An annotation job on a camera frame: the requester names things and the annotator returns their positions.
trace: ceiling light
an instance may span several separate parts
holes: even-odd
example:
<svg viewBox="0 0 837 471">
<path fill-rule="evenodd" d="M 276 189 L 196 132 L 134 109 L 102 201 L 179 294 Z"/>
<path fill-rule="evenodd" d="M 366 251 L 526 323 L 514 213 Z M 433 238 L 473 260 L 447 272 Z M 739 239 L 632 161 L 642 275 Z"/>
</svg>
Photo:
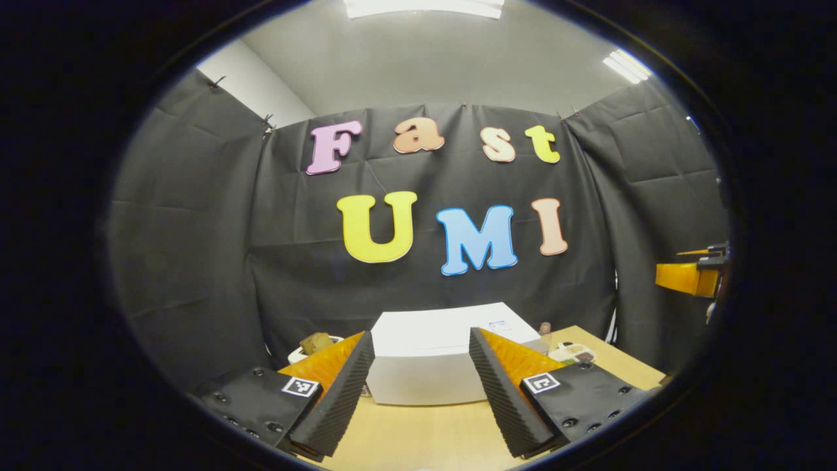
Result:
<svg viewBox="0 0 837 471">
<path fill-rule="evenodd" d="M 505 0 L 344 0 L 349 18 L 379 13 L 435 10 L 499 19 Z"/>
<path fill-rule="evenodd" d="M 616 54 L 622 56 L 625 60 L 627 60 L 631 65 L 633 65 L 637 70 L 639 70 L 643 74 L 651 75 L 651 71 L 648 70 L 647 67 L 642 65 L 642 62 L 639 62 L 637 59 L 635 59 L 633 55 L 628 54 L 621 49 L 616 49 Z"/>
<path fill-rule="evenodd" d="M 609 57 L 605 57 L 603 62 L 613 70 L 619 72 L 624 78 L 630 80 L 632 84 L 638 84 L 640 82 L 640 78 L 630 72 L 630 70 L 625 69 L 619 62 L 616 62 Z"/>
<path fill-rule="evenodd" d="M 610 53 L 610 56 L 604 58 L 603 62 L 633 84 L 648 80 L 648 76 L 651 75 L 651 71 L 647 67 L 621 49 Z"/>
</svg>

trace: wooden table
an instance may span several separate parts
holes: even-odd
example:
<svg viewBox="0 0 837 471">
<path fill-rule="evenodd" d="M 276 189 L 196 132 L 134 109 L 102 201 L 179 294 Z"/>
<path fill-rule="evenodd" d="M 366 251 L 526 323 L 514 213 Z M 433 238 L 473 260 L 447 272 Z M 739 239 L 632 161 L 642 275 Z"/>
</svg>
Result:
<svg viewBox="0 0 837 471">
<path fill-rule="evenodd" d="M 596 353 L 596 365 L 644 390 L 659 386 L 665 376 L 576 326 L 544 335 L 542 341 L 550 350 L 559 342 L 585 345 Z M 488 401 L 384 406 L 361 397 L 334 457 L 310 463 L 335 471 L 492 471 L 526 461 L 509 454 Z"/>
</svg>

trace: yellow letter u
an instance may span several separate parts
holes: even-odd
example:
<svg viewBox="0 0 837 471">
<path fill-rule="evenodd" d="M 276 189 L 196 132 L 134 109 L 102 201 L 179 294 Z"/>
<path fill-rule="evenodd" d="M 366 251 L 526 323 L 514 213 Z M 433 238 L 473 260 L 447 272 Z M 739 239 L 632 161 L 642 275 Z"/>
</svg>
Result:
<svg viewBox="0 0 837 471">
<path fill-rule="evenodd" d="M 369 210 L 375 197 L 356 194 L 340 198 L 337 208 L 343 213 L 343 243 L 349 255 L 366 263 L 395 261 L 413 246 L 413 203 L 418 197 L 412 191 L 396 191 L 383 197 L 393 207 L 395 236 L 386 244 L 372 241 L 369 232 Z"/>
</svg>

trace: black curtain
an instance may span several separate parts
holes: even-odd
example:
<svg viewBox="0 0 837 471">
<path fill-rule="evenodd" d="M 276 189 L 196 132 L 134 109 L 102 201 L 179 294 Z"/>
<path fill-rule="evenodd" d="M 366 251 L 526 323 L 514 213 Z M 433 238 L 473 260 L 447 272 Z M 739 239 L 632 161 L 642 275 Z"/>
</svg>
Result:
<svg viewBox="0 0 837 471">
<path fill-rule="evenodd" d="M 652 79 L 565 121 L 603 203 L 619 273 L 617 345 L 669 373 L 696 351 L 711 300 L 656 286 L 655 265 L 729 237 L 716 165 L 687 116 Z"/>
<path fill-rule="evenodd" d="M 267 365 L 245 240 L 261 120 L 194 71 L 151 110 L 107 225 L 114 288 L 137 337 L 188 388 Z"/>
<path fill-rule="evenodd" d="M 655 264 L 727 238 L 706 145 L 659 85 L 645 83 L 560 121 L 493 106 L 349 111 L 275 130 L 194 71 L 162 98 L 118 175 L 108 234 L 116 293 L 164 372 L 191 387 L 229 370 L 285 363 L 315 331 L 347 336 L 386 310 L 503 301 L 532 327 L 579 325 L 603 338 L 618 303 L 619 347 L 662 370 L 693 351 L 706 301 L 654 285 Z M 394 128 L 433 118 L 444 146 L 401 154 Z M 361 135 L 335 173 L 307 175 L 311 130 L 357 119 Z M 544 126 L 561 160 L 544 163 L 524 131 Z M 490 161 L 480 130 L 502 127 L 516 159 Z M 413 247 L 367 264 L 347 253 L 336 202 L 370 194 L 372 238 L 393 237 L 383 196 L 408 190 Z M 539 253 L 534 199 L 556 198 L 569 249 Z M 479 227 L 514 210 L 518 262 L 443 276 L 438 211 Z M 614 288 L 619 272 L 619 294 Z"/>
<path fill-rule="evenodd" d="M 401 154 L 394 128 L 416 116 L 439 126 L 444 145 L 433 152 Z M 361 135 L 334 173 L 307 175 L 316 127 L 358 120 Z M 529 127 L 555 134 L 558 163 L 541 161 Z M 502 127 L 516 158 L 490 161 L 480 130 Z M 336 202 L 370 194 L 372 238 L 393 237 L 392 209 L 385 194 L 413 191 L 413 247 L 382 264 L 352 258 L 343 243 Z M 556 198 L 569 249 L 543 256 L 540 220 L 531 202 Z M 462 208 L 479 228 L 486 211 L 504 204 L 514 210 L 513 267 L 446 277 L 445 234 L 436 213 Z M 603 337 L 613 312 L 614 263 L 602 203 L 580 147 L 557 116 L 493 106 L 426 105 L 350 111 L 318 117 L 274 132 L 263 148 L 250 218 L 249 262 L 270 350 L 288 352 L 316 331 L 341 336 L 370 329 L 383 311 L 505 302 L 535 329 L 579 325 Z"/>
</svg>

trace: white box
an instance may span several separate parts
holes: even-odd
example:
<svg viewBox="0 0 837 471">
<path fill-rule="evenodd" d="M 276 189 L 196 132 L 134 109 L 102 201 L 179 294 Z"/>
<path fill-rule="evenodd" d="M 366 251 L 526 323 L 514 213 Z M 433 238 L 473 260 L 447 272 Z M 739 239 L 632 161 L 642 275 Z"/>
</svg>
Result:
<svg viewBox="0 0 837 471">
<path fill-rule="evenodd" d="M 430 406 L 482 401 L 468 355 L 470 328 L 482 327 L 546 354 L 541 336 L 505 303 L 382 313 L 372 327 L 375 360 L 367 385 L 379 404 Z"/>
</svg>

